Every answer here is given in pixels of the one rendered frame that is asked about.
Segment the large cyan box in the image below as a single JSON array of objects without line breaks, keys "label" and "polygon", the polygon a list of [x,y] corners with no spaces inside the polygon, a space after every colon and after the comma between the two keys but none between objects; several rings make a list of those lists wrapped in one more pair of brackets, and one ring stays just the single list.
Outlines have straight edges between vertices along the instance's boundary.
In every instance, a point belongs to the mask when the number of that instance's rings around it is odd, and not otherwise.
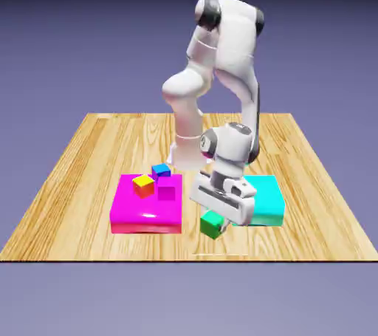
[{"label": "large cyan box", "polygon": [[249,226],[280,227],[284,222],[285,201],[274,175],[245,175],[256,190],[253,215]]}]

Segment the large magenta box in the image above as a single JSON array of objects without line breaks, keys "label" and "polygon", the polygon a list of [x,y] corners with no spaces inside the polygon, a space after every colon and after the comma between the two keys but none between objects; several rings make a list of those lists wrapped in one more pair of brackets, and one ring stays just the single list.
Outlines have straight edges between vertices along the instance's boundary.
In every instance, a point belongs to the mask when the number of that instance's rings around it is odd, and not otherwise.
[{"label": "large magenta box", "polygon": [[135,175],[123,174],[118,182],[109,218],[113,234],[117,233],[170,233],[182,232],[182,176],[171,175],[176,185],[174,201],[159,201],[157,181],[154,194],[141,199],[134,193]]}]

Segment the small magenta cube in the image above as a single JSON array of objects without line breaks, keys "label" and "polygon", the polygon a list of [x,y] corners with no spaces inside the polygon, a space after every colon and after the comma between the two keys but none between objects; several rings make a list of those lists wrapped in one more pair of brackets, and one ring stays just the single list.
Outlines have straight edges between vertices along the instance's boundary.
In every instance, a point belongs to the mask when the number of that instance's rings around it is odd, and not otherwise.
[{"label": "small magenta cube", "polygon": [[157,181],[157,197],[159,201],[174,201],[176,185],[172,176],[161,176]]}]

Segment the small blue cube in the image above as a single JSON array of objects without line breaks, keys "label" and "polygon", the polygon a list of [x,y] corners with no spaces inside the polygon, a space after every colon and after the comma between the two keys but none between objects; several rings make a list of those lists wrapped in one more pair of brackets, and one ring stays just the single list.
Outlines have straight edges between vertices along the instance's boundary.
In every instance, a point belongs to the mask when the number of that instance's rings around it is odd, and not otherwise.
[{"label": "small blue cube", "polygon": [[151,166],[151,174],[152,174],[153,180],[158,181],[158,179],[162,176],[170,176],[171,175],[171,169],[165,163],[152,165]]}]

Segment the small yellow cube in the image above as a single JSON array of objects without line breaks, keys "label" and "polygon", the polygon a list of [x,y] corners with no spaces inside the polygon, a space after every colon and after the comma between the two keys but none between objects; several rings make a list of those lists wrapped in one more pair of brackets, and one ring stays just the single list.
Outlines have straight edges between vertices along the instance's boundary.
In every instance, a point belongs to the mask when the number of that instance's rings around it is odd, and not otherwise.
[{"label": "small yellow cube", "polygon": [[154,194],[155,181],[148,175],[140,175],[133,178],[132,185],[134,193],[141,199]]}]

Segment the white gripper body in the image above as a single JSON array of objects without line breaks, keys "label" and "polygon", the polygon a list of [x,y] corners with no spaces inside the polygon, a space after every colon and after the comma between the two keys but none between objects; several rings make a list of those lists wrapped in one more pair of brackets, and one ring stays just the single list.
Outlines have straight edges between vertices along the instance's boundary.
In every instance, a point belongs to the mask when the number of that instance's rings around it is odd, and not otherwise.
[{"label": "white gripper body", "polygon": [[223,181],[223,189],[214,187],[211,175],[200,171],[193,181],[190,199],[237,225],[248,225],[255,209],[255,188],[245,179]]}]

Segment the small green cube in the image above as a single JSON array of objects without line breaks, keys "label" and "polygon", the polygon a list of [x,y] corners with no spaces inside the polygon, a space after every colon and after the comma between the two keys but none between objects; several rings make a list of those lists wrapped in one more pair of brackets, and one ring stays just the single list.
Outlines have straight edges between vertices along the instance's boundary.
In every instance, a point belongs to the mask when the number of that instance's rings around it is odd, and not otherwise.
[{"label": "small green cube", "polygon": [[224,217],[208,210],[200,218],[200,231],[211,239],[217,239],[221,235]]}]

